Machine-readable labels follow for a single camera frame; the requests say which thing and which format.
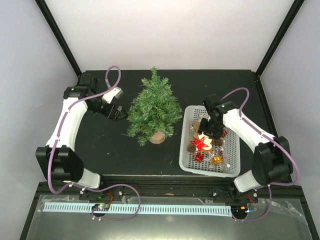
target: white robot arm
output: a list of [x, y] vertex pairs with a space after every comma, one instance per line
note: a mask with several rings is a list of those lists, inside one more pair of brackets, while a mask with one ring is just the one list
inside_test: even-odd
[[88, 84], [68, 87], [64, 91], [62, 111], [55, 130], [46, 146], [38, 147], [35, 155], [44, 176], [47, 178], [50, 154], [58, 140], [51, 167], [51, 179], [65, 183], [77, 183], [84, 188], [97, 189], [101, 183], [101, 175], [84, 168], [83, 162], [75, 153], [75, 141], [82, 118], [87, 110], [103, 114], [113, 121], [125, 119], [128, 114], [121, 106], [117, 107], [111, 103], [113, 98], [119, 98], [122, 95], [123, 91], [119, 87], [115, 87], [102, 97], [79, 101], [94, 95], [97, 85], [97, 79], [92, 78], [91, 75], [87, 76], [84, 73], [81, 77], [89, 79]]
[[219, 139], [224, 127], [234, 131], [253, 152], [251, 170], [234, 180], [234, 186], [240, 193], [258, 186], [279, 181], [293, 172], [293, 166], [287, 156], [267, 138], [273, 139], [290, 152], [289, 143], [283, 137], [275, 137], [252, 122], [231, 101], [221, 103], [216, 95], [204, 100], [204, 106], [210, 119], [203, 118], [199, 133], [213, 139]]

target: mesh basket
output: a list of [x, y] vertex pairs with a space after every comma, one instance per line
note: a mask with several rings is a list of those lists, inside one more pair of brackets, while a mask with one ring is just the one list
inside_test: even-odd
[[193, 120], [199, 121], [201, 116], [208, 114], [204, 106], [188, 106], [184, 111], [182, 136], [180, 145], [179, 165], [182, 170], [192, 172], [194, 174], [202, 174], [215, 177], [234, 178], [240, 173], [240, 144], [239, 136], [229, 128], [226, 128], [228, 134], [225, 137], [225, 146], [223, 153], [228, 156], [229, 168], [222, 169], [221, 165], [214, 165], [210, 168], [211, 163], [203, 160], [197, 162], [194, 156], [187, 151], [190, 143], [190, 123]]

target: miniature christmas tree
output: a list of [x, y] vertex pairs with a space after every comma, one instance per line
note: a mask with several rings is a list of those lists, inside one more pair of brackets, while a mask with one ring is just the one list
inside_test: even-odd
[[133, 100], [128, 112], [131, 126], [128, 129], [130, 137], [138, 136], [138, 143], [143, 146], [157, 132], [162, 132], [166, 137], [174, 133], [172, 124], [182, 118], [182, 109], [173, 96], [169, 79], [160, 79], [157, 68], [151, 69], [152, 77], [142, 79], [145, 89]]

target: black tabletop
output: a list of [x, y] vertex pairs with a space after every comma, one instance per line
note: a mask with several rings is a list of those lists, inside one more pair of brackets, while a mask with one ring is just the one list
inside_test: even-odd
[[[105, 70], [86, 71], [100, 79], [98, 91], [107, 89], [104, 82]], [[113, 103], [129, 110], [131, 102], [143, 89], [141, 79], [150, 78], [150, 70], [123, 70], [118, 85], [124, 94]], [[118, 72], [109, 74], [110, 84], [117, 79]], [[207, 95], [223, 97], [239, 87], [250, 91], [244, 113], [258, 126], [268, 131], [267, 121], [255, 84], [255, 74], [250, 70], [158, 70], [161, 78], [169, 78], [173, 94], [178, 98], [182, 110], [190, 105], [202, 105]], [[236, 92], [228, 98], [237, 105], [246, 93]], [[75, 142], [75, 152], [84, 162], [86, 169], [104, 175], [169, 175], [196, 176], [183, 171], [179, 166], [180, 142], [183, 120], [174, 124], [174, 134], [161, 144], [148, 142], [139, 146], [135, 137], [127, 136], [129, 122], [113, 122], [101, 114], [86, 115], [80, 124]], [[253, 153], [240, 140], [241, 172], [251, 169]]]

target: wooden stump base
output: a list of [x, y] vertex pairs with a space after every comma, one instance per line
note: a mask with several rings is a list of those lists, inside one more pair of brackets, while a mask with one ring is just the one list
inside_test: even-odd
[[150, 138], [150, 142], [153, 144], [161, 144], [166, 140], [166, 135], [162, 133], [161, 131], [158, 131], [155, 135]]

